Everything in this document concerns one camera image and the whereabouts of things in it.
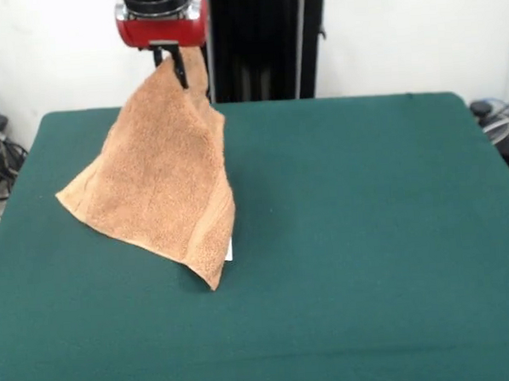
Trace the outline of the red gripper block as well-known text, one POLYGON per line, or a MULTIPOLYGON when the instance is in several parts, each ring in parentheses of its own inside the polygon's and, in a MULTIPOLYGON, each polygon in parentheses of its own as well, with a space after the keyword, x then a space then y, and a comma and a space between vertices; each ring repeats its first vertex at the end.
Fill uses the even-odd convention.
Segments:
MULTIPOLYGON (((207 37, 207 0, 191 0, 184 10, 174 15, 141 17, 130 12, 124 3, 115 6, 114 15, 119 36, 124 44, 136 49, 153 47, 153 63, 162 63, 160 46, 176 44, 181 47, 200 47, 207 37)), ((174 71, 183 89, 188 88, 185 66, 179 47, 171 47, 174 71)))

